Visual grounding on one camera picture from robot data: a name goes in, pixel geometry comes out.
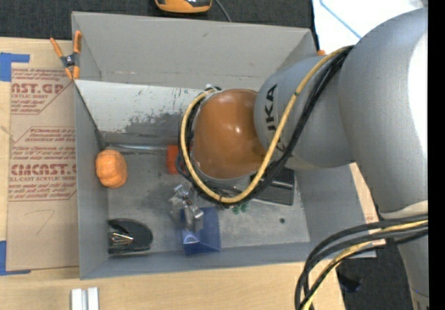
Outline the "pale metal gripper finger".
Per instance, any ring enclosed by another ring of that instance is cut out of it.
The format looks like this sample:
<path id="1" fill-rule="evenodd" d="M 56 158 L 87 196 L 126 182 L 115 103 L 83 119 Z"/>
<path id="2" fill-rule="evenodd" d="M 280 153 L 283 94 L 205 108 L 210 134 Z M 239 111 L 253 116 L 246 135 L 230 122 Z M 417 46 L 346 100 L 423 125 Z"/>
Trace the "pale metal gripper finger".
<path id="1" fill-rule="evenodd" d="M 174 188 L 174 195 L 169 199 L 171 203 L 170 215 L 175 222 L 181 221 L 181 215 L 186 214 L 189 207 L 190 192 L 181 184 Z"/>
<path id="2" fill-rule="evenodd" d="M 199 232 L 204 224 L 204 211 L 187 195 L 183 200 L 186 228 L 194 233 Z"/>

